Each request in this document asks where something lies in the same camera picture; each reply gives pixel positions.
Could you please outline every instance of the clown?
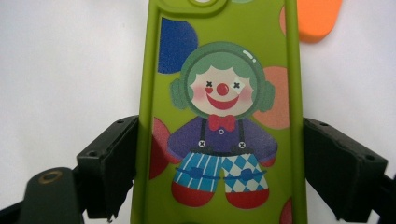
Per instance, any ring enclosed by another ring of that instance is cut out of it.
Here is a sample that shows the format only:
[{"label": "clown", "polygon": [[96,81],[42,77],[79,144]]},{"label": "clown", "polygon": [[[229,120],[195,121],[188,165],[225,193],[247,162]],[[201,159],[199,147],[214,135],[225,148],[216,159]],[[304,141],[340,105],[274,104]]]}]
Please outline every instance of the clown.
[{"label": "clown", "polygon": [[275,89],[252,53],[228,42],[201,46],[184,62],[171,96],[175,107],[197,115],[168,139],[168,153],[181,161],[174,198],[203,206],[224,181],[233,206],[264,204],[269,188],[262,167],[275,162],[277,143],[249,117],[272,107]]}]

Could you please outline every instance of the red bow tie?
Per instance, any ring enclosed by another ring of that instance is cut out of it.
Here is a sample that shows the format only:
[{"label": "red bow tie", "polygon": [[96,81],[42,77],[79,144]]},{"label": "red bow tie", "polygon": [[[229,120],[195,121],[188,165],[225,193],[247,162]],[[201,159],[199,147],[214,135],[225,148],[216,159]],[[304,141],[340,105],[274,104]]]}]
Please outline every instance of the red bow tie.
[{"label": "red bow tie", "polygon": [[219,117],[217,115],[209,115],[209,129],[215,131],[220,127],[223,127],[228,132],[232,132],[235,129],[235,117],[228,115],[226,117]]}]

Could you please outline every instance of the white surface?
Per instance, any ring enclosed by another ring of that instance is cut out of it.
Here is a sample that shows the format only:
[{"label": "white surface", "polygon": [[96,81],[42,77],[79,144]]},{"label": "white surface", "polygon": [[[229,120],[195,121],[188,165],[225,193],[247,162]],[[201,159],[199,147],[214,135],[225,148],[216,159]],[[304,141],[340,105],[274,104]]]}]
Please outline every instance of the white surface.
[{"label": "white surface", "polygon": [[[147,6],[0,1],[0,209],[22,200],[33,175],[75,167],[108,125],[138,113]],[[396,174],[394,8],[394,0],[344,1],[333,32],[301,45],[304,115],[387,158],[389,176]],[[310,223],[339,223],[307,192]],[[128,223],[130,201],[113,223]]]}]

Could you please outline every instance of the phone case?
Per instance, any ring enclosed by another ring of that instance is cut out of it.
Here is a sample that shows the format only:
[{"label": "phone case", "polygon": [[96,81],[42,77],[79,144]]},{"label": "phone case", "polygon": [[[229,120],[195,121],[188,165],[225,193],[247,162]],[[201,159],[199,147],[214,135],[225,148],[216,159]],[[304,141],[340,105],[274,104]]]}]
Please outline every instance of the phone case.
[{"label": "phone case", "polygon": [[294,0],[151,0],[131,222],[307,223]]}]

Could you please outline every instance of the red shoe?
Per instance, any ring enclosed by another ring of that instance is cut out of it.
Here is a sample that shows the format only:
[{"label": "red shoe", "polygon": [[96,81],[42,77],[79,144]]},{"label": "red shoe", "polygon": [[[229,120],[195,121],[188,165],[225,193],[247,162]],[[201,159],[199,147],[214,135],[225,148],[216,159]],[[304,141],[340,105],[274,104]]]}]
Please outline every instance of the red shoe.
[{"label": "red shoe", "polygon": [[190,189],[172,182],[172,194],[174,198],[184,205],[200,207],[207,204],[215,194],[214,192]]},{"label": "red shoe", "polygon": [[249,192],[226,193],[227,200],[237,208],[251,209],[264,204],[269,197],[269,189],[261,189]]}]

